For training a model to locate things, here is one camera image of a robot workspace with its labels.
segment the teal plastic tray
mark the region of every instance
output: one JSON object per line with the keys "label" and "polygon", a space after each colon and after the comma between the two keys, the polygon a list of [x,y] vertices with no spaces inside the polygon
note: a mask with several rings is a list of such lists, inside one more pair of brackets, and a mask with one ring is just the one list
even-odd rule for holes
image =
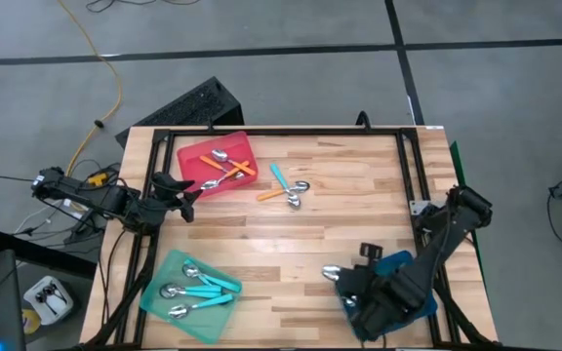
{"label": "teal plastic tray", "polygon": [[170,311],[173,306],[178,304],[193,305],[197,302],[203,302],[206,300],[206,298],[185,295],[178,295],[171,299],[160,296],[160,288],[167,283],[177,283],[182,287],[204,285],[198,278],[188,278],[183,274],[183,272],[181,272],[183,263],[187,259],[194,262],[194,264],[198,266],[204,274],[233,283],[239,286],[240,291],[242,291],[242,283],[239,280],[210,267],[198,259],[189,256],[187,253],[183,253],[179,250],[172,250],[168,253],[164,262],[162,262],[159,271],[155,277],[153,277],[153,280],[151,280],[151,283],[142,294],[140,307],[146,312],[161,318],[184,332],[189,333],[202,342],[209,344],[216,343],[221,337],[222,331],[224,330],[231,313],[233,313],[233,310],[235,309],[235,304],[240,297],[240,293],[223,289],[223,294],[233,294],[233,300],[227,304],[195,309],[190,311],[186,317],[179,320],[170,317],[168,315],[168,311]]}

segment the black box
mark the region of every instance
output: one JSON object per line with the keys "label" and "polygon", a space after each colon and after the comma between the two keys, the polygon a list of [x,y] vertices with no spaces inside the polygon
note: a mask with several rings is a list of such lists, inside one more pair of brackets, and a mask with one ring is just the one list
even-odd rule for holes
{"label": "black box", "polygon": [[[216,78],[173,100],[134,126],[244,126],[240,102]],[[116,135],[123,148],[129,128]]]}

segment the orange handle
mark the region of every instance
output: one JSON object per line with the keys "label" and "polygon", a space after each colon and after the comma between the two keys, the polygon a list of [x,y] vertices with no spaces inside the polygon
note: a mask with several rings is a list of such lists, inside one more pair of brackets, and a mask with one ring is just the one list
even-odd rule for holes
{"label": "orange handle", "polygon": [[259,195],[258,201],[268,200],[268,199],[273,198],[275,196],[283,195],[284,193],[285,193],[285,190],[283,190],[283,189],[276,190],[276,191],[270,191],[270,192]]}
{"label": "orange handle", "polygon": [[235,162],[235,161],[231,161],[231,160],[229,160],[229,163],[231,163],[231,165],[233,165],[233,166],[239,168],[240,170],[242,170],[242,171],[248,173],[248,174],[251,175],[251,176],[254,176],[254,175],[255,175],[255,171],[251,170],[250,168],[248,168],[248,167],[246,167],[246,166],[240,165],[239,163],[237,163],[237,162]]}
{"label": "orange handle", "polygon": [[199,156],[199,158],[201,159],[201,161],[205,162],[206,164],[214,167],[217,170],[221,170],[222,171],[222,166],[219,165],[216,161],[212,160],[211,158],[201,155]]}
{"label": "orange handle", "polygon": [[[244,161],[242,162],[242,166],[249,166],[251,163],[249,161]],[[224,177],[230,177],[235,175],[236,173],[240,172],[239,168],[234,168],[233,170],[229,171],[226,175],[224,175]]]}

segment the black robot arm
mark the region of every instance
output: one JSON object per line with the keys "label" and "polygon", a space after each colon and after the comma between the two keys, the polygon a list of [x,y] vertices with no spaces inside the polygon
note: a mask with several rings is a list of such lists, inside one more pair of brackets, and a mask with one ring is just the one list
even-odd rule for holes
{"label": "black robot arm", "polygon": [[50,168],[40,172],[31,188],[39,200],[70,199],[100,215],[120,220],[124,229],[141,235],[159,230],[167,211],[180,210],[186,222],[194,220],[192,204],[201,190],[184,191],[194,181],[176,181],[169,175],[154,174],[151,182],[155,191],[145,199],[140,199],[139,190],[121,181],[123,185],[93,186],[64,175],[60,168]]}
{"label": "black robot arm", "polygon": [[382,331],[419,317],[430,297],[436,269],[471,230],[489,225],[491,203],[466,186],[454,187],[446,204],[429,204],[416,217],[414,230],[429,242],[414,262],[386,277],[372,269],[343,269],[336,287],[358,298],[361,308],[350,316],[360,337],[375,340]]}

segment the black stand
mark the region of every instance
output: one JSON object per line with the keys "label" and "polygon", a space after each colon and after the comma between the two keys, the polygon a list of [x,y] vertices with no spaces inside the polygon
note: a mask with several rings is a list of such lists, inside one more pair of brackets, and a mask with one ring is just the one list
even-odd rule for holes
{"label": "black stand", "polygon": [[36,245],[15,236],[0,232],[0,252],[12,250],[22,261],[38,264],[64,273],[94,279],[97,266],[86,259],[72,254],[61,253]]}

